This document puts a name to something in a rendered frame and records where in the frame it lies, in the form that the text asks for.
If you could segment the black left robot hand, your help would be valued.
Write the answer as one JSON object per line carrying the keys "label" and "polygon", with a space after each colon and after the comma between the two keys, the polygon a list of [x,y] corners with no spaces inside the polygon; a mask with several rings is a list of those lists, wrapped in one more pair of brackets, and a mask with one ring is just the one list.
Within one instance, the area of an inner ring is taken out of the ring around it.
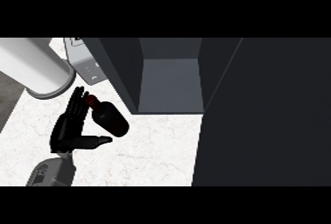
{"label": "black left robot hand", "polygon": [[51,153],[66,153],[75,149],[94,150],[101,144],[110,143],[109,136],[82,136],[84,121],[88,113],[85,98],[88,92],[75,87],[64,113],[55,119],[48,145]]}

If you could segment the dark red wine bottle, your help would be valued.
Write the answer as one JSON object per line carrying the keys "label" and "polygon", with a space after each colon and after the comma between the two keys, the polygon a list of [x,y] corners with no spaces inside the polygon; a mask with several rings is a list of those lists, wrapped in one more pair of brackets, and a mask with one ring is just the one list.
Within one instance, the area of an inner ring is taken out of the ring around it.
{"label": "dark red wine bottle", "polygon": [[91,108],[94,123],[112,136],[122,137],[129,130],[129,124],[113,104],[107,101],[100,101],[92,94],[85,97],[85,104]]}

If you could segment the dark grey open cabinet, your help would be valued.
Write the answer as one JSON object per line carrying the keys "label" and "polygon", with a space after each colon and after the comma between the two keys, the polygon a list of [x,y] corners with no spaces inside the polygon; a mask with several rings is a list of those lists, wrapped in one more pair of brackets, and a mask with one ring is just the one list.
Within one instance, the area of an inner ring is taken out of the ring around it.
{"label": "dark grey open cabinet", "polygon": [[239,38],[84,38],[132,115],[200,114]]}

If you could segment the white cylindrical appliance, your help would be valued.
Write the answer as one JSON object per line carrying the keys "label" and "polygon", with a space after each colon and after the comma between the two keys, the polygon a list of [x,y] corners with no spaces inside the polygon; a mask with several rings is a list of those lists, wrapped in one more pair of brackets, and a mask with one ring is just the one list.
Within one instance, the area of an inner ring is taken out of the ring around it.
{"label": "white cylindrical appliance", "polygon": [[0,71],[39,100],[60,96],[76,77],[41,38],[0,38]]}

